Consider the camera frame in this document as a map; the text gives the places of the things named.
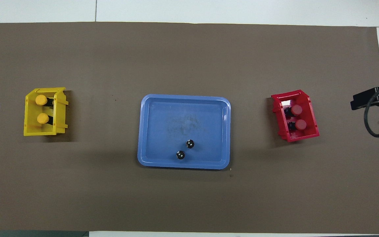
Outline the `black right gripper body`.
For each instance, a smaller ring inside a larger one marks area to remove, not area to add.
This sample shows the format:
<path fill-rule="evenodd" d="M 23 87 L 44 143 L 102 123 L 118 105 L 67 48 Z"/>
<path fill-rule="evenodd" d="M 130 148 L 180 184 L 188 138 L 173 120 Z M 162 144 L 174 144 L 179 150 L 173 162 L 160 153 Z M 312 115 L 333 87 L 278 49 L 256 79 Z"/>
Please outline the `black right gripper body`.
<path fill-rule="evenodd" d="M 373 87 L 369 90 L 365 90 L 361 93 L 357 93 L 353 95 L 353 99 L 361 99 L 361 107 L 366 107 L 368 101 L 370 98 L 378 92 L 379 87 Z M 379 106 L 379 94 L 376 96 L 376 98 L 371 102 L 370 106 Z"/>

